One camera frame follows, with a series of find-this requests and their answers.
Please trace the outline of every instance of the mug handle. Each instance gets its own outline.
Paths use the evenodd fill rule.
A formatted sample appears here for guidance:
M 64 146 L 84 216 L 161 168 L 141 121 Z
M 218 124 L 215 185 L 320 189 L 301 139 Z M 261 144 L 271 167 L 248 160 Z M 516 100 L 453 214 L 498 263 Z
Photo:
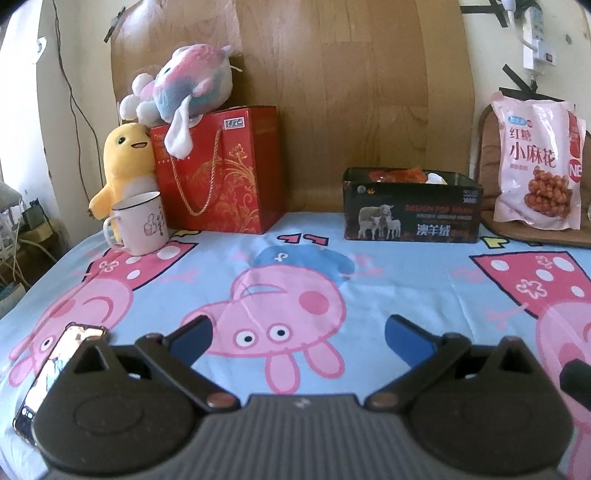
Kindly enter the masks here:
M 125 252 L 125 245 L 121 245 L 121 244 L 115 244 L 113 243 L 113 240 L 111 240 L 111 236 L 109 235 L 109 224 L 113 221 L 113 220 L 120 220 L 120 216 L 119 215 L 111 215 L 110 217 L 108 217 L 104 222 L 103 222 L 103 235 L 105 236 L 105 240 L 107 242 L 107 244 L 116 252 Z

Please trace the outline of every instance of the bag label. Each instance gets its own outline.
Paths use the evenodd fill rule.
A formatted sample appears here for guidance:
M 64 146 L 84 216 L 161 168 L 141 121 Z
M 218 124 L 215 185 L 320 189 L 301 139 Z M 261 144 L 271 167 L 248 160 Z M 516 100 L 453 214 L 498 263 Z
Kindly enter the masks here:
M 520 116 L 510 116 L 509 123 L 513 125 L 523 125 L 525 126 L 525 118 L 521 118 Z
M 572 181 L 579 183 L 583 176 L 583 166 L 576 158 L 569 162 L 569 177 Z
M 233 130 L 235 128 L 244 128 L 244 117 L 228 118 L 223 121 L 224 130 Z

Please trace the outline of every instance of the plush toy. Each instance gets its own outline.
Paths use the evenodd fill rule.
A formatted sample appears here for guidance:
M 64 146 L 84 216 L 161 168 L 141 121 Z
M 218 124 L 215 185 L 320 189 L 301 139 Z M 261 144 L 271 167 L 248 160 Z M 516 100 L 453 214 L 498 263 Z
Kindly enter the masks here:
M 170 124 L 164 146 L 170 155 L 185 158 L 193 149 L 189 128 L 230 97 L 232 48 L 196 44 L 177 49 L 156 78 L 141 74 L 132 85 L 133 95 L 121 102 L 123 119 L 138 118 L 149 127 L 162 120 Z
M 107 183 L 90 201 L 95 218 L 109 216 L 111 207 L 125 198 L 158 190 L 154 150 L 145 125 L 133 123 L 115 128 L 105 141 L 103 163 Z M 120 241 L 116 221 L 112 225 Z
M 125 97 L 119 106 L 119 115 L 123 120 L 135 121 L 147 127 L 163 123 L 154 102 L 154 77 L 140 73 L 131 84 L 131 95 Z

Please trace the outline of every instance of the blue bedsheet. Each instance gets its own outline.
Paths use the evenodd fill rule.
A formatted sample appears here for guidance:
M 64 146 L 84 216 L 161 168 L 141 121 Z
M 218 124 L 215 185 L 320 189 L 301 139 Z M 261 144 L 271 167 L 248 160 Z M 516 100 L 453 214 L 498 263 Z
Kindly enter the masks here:
M 569 360 L 591 363 L 591 251 L 480 235 L 476 244 L 353 242 L 342 215 L 292 213 L 266 235 L 181 231 L 136 258 L 96 234 L 0 320 L 0 466 L 22 480 L 46 471 L 12 418 L 72 321 L 104 325 L 122 344 L 206 313 L 214 340 L 193 368 L 243 402 L 251 393 L 362 400 L 410 367 L 388 346 L 393 313 L 477 343 L 518 335 L 555 382 Z M 566 400 L 577 428 L 562 468 L 591 480 L 591 412 Z

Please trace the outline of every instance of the pig cartoon print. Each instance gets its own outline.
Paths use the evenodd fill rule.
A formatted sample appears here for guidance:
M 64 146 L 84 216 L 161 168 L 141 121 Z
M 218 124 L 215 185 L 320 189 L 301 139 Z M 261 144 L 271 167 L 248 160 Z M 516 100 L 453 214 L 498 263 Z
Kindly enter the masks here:
M 568 252 L 519 252 L 471 257 L 536 321 L 542 366 L 560 391 L 560 373 L 576 358 L 591 364 L 591 280 Z M 567 467 L 571 480 L 591 480 L 591 411 L 562 398 L 578 428 Z
M 10 384 L 17 387 L 30 372 L 39 373 L 69 323 L 113 329 L 129 310 L 134 290 L 165 272 L 194 246 L 173 241 L 143 257 L 107 250 L 88 266 L 82 282 L 57 299 L 12 349 L 8 358 L 18 362 L 8 375 Z
M 269 247 L 254 264 L 234 280 L 229 300 L 189 313 L 182 324 L 200 314 L 211 319 L 210 355 L 265 358 L 265 378 L 276 394 L 300 387 L 296 352 L 317 375 L 341 376 L 345 363 L 329 338 L 345 321 L 338 285 L 346 281 L 342 274 L 355 270 L 353 261 L 306 245 Z

